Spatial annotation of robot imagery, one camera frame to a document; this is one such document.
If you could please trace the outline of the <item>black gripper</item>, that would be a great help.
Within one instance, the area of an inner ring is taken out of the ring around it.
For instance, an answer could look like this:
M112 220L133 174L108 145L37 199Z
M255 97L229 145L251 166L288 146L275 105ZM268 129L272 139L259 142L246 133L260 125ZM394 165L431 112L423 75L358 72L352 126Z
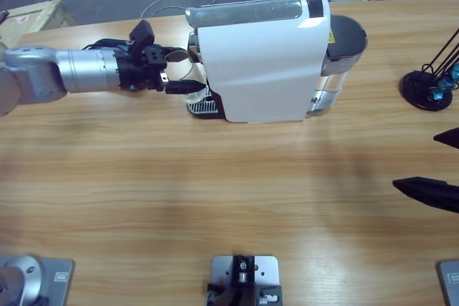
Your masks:
M114 51L119 75L119 88L123 91L140 92L155 90L168 95L188 95L200 92L206 85L196 80L169 80L162 82L161 73L168 63L189 58L187 50L179 47L163 47L152 44L142 51Z

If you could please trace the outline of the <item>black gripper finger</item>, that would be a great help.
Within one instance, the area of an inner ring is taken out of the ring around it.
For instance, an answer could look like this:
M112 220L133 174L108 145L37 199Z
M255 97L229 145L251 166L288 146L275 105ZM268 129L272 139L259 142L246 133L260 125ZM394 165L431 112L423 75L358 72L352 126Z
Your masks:
M419 176L393 180L392 185L424 205L458 213L458 186Z
M433 137L434 141L459 148L459 128L453 128Z

